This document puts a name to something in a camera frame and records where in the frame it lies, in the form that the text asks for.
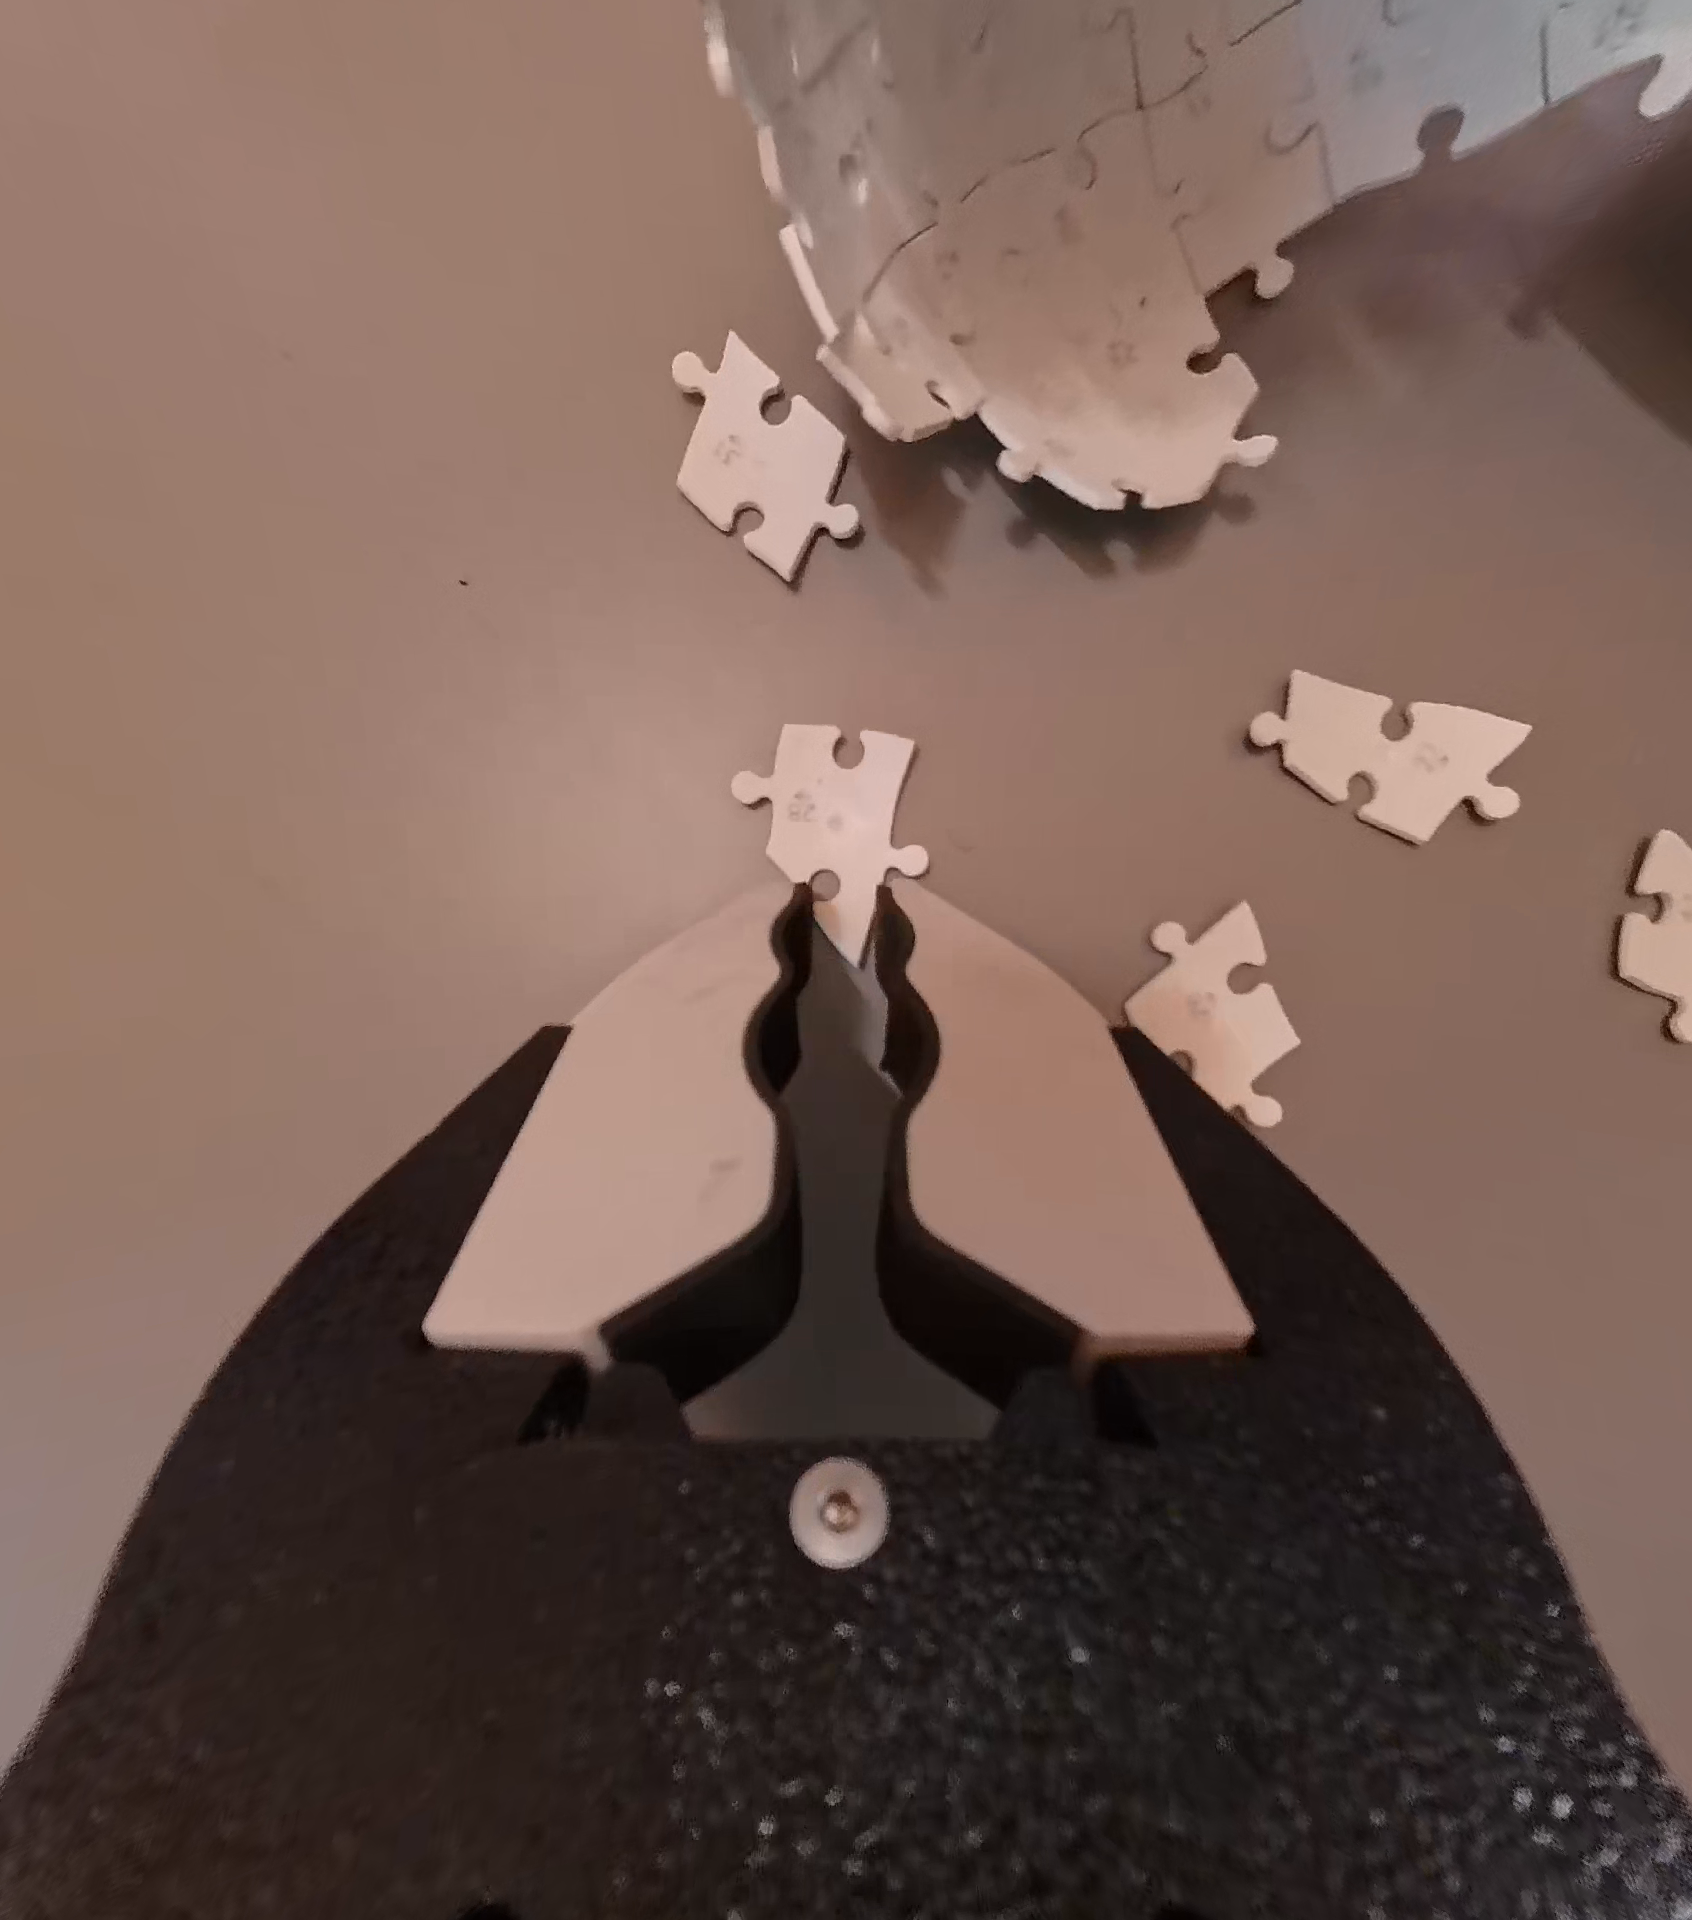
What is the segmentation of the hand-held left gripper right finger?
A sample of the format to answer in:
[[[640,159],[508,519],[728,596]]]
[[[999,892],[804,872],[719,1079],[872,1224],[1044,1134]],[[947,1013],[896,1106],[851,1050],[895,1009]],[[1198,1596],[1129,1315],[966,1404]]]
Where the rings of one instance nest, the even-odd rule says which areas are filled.
[[[891,1329],[1003,1411],[1029,1374],[1240,1355],[1253,1319],[1117,1045],[1050,967],[883,886],[878,1227]]]

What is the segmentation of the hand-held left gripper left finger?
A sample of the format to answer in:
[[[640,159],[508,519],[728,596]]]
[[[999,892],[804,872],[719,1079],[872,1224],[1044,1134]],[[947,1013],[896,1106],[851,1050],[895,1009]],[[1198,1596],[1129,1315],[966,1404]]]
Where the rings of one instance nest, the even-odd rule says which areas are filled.
[[[437,1351],[647,1366],[697,1399],[802,1297],[785,1091],[807,886],[765,884],[547,1028],[547,1079],[426,1311]]]

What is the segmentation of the partly built puzzle ball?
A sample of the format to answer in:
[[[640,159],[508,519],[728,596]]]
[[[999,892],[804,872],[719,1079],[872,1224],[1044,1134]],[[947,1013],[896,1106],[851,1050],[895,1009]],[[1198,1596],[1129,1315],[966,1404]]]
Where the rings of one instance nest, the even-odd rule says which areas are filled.
[[[704,2],[756,131],[817,360],[889,441],[980,419],[1016,484],[1198,502],[1257,380],[1209,296],[1423,164],[1649,68],[1692,94],[1692,2]]]

